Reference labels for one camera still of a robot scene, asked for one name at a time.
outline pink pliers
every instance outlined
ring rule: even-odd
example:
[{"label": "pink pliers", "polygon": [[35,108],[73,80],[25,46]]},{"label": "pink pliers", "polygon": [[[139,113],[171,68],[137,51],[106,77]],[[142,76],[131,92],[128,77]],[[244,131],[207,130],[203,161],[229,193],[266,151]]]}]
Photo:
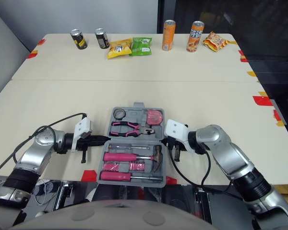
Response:
[{"label": "pink pliers", "polygon": [[139,123],[133,123],[133,122],[128,122],[128,121],[118,121],[118,122],[112,122],[111,126],[129,126],[133,128],[133,131],[130,131],[128,133],[117,133],[117,132],[112,132],[110,131],[109,135],[110,136],[115,136],[115,137],[137,137],[140,134],[153,134],[155,133],[155,130],[152,128],[148,127],[143,127],[140,126]]}]

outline green snack bag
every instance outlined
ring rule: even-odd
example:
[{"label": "green snack bag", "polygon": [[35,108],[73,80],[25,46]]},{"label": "green snack bag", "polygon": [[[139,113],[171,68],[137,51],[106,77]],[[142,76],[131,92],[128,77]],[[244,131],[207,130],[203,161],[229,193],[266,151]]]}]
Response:
[{"label": "green snack bag", "polygon": [[130,56],[144,56],[151,55],[152,51],[150,49],[150,43],[152,41],[151,37],[134,37],[132,38],[132,53]]}]

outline yellow tape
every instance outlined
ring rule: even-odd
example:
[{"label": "yellow tape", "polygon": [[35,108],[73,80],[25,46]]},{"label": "yellow tape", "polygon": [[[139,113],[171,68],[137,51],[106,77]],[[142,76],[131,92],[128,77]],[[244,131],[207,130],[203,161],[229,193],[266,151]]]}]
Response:
[{"label": "yellow tape", "polygon": [[236,41],[228,41],[228,43],[238,45]]},{"label": "yellow tape", "polygon": [[266,92],[259,92],[259,94],[261,95],[261,96],[263,96],[263,97],[267,97],[268,96],[268,94],[266,93]]},{"label": "yellow tape", "polygon": [[254,71],[247,71],[247,73],[252,77],[257,77]]},{"label": "yellow tape", "polygon": [[281,127],[281,126],[285,126],[282,121],[278,121],[276,125],[277,125],[277,126],[280,126],[280,127]]}]

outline gray toolbox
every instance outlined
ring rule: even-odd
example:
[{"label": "gray toolbox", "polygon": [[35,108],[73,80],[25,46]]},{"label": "gray toolbox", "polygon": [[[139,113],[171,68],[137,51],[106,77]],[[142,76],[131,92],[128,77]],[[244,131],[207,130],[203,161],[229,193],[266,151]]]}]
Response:
[{"label": "gray toolbox", "polygon": [[[161,113],[162,121],[161,118],[156,122],[150,120],[152,125],[149,125],[147,117],[151,113]],[[108,128],[111,140],[104,144],[97,182],[164,187],[167,163],[167,149],[161,143],[164,138],[164,120],[163,109],[145,108],[143,103],[134,103],[133,107],[115,107]],[[139,134],[139,130],[134,129],[137,125],[143,127],[140,128],[143,132],[150,134]]]}]

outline toolbox latch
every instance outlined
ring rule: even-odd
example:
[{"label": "toolbox latch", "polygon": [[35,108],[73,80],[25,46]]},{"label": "toolbox latch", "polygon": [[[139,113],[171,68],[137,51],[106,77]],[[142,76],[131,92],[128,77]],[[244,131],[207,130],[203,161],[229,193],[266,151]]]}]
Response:
[{"label": "toolbox latch", "polygon": [[135,103],[133,103],[133,106],[134,106],[135,108],[145,108],[143,102],[135,102]]}]

